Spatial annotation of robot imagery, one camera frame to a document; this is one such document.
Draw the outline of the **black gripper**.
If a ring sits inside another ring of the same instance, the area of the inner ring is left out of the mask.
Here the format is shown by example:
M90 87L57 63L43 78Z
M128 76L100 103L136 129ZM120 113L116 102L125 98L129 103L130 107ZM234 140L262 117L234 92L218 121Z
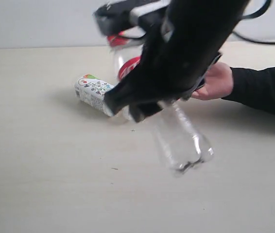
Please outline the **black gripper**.
M142 93L191 93L242 18L247 0L173 0L143 47Z

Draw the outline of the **open bare human hand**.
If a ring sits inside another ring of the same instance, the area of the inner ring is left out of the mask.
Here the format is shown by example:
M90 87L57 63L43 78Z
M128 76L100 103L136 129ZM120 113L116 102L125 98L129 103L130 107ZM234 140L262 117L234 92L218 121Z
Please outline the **open bare human hand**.
M194 91L192 98L214 100L224 98L233 90L232 69L225 63L216 63L205 74L205 85Z

